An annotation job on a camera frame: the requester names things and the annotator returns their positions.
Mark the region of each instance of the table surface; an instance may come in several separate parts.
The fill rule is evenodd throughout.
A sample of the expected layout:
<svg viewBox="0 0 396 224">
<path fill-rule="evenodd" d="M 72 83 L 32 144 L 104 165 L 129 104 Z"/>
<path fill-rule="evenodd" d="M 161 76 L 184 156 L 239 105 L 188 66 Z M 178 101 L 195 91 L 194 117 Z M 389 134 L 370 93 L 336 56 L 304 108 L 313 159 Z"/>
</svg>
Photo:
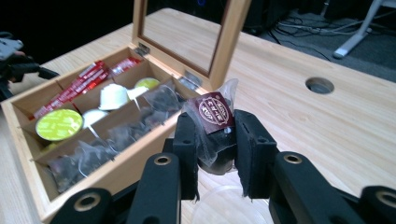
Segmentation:
<svg viewBox="0 0 396 224">
<path fill-rule="evenodd" d="M 129 24 L 43 66 L 60 74 L 71 72 L 123 48 L 131 42 L 131 34 Z M 311 77 L 326 78 L 334 91 L 310 91 L 305 82 Z M 305 155 L 333 186 L 355 196 L 365 186 L 396 189 L 395 83 L 242 33 L 226 77 L 231 78 L 239 80 L 234 107 L 256 115 L 280 151 Z M 18 94 L 45 81 L 31 74 L 10 89 Z M 39 223 L 3 112 L 0 125 L 0 222 Z M 234 188 L 240 188 L 237 172 L 216 176 L 200 171 L 203 199 L 182 202 L 182 223 L 192 223 L 200 204 L 209 203 L 208 194 Z M 233 211 L 223 203 L 211 205 L 213 210 Z M 262 202 L 253 206 L 268 215 Z"/>
</svg>

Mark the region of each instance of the wooden box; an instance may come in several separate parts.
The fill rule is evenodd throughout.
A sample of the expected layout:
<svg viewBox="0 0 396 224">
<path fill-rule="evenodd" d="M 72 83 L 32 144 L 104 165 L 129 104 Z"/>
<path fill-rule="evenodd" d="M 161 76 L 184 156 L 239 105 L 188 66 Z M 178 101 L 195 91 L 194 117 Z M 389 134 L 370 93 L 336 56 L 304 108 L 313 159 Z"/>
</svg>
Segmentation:
<svg viewBox="0 0 396 224">
<path fill-rule="evenodd" d="M 135 0 L 132 43 L 97 60 L 102 60 L 109 67 L 129 56 L 142 62 L 113 79 L 107 79 L 61 108 L 77 108 L 82 114 L 99 106 L 100 92 L 104 86 L 117 83 L 131 89 L 143 77 L 157 78 L 162 84 L 172 83 L 185 99 L 217 89 L 223 84 L 248 6 L 249 0 L 229 0 L 221 25 L 218 25 L 171 8 L 147 15 L 148 1 Z M 207 31 L 208 24 L 218 28 L 218 36 Z M 164 139 L 176 128 L 179 112 L 123 150 L 114 161 L 103 164 L 60 193 L 49 171 L 48 161 L 71 155 L 78 141 L 91 142 L 95 135 L 90 129 L 83 129 L 54 148 L 44 150 L 51 142 L 38 136 L 35 125 L 39 119 L 32 119 L 32 116 L 88 66 L 62 74 L 33 91 L 23 92 L 2 103 L 36 210 L 44 223 L 51 221 L 69 197 L 85 188 L 105 188 L 114 194 L 138 181 L 147 158 L 162 151 Z M 147 104 L 143 97 L 138 97 L 137 102 Z M 131 101 L 111 111 L 92 128 L 100 138 L 106 139 L 109 129 L 137 120 L 139 107 Z"/>
</svg>

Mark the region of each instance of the metal hinge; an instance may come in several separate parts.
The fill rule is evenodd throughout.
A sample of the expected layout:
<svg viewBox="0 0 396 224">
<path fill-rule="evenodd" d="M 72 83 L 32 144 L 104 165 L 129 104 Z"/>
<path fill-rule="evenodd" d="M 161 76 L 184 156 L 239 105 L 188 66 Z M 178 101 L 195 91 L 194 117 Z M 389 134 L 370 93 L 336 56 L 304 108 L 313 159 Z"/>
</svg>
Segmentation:
<svg viewBox="0 0 396 224">
<path fill-rule="evenodd" d="M 184 77 L 178 81 L 192 91 L 202 86 L 202 80 L 189 71 L 186 71 Z"/>
<path fill-rule="evenodd" d="M 149 47 L 147 47 L 146 45 L 144 45 L 142 43 L 139 43 L 139 48 L 134 49 L 134 52 L 143 57 L 143 56 L 149 54 Z"/>
</svg>

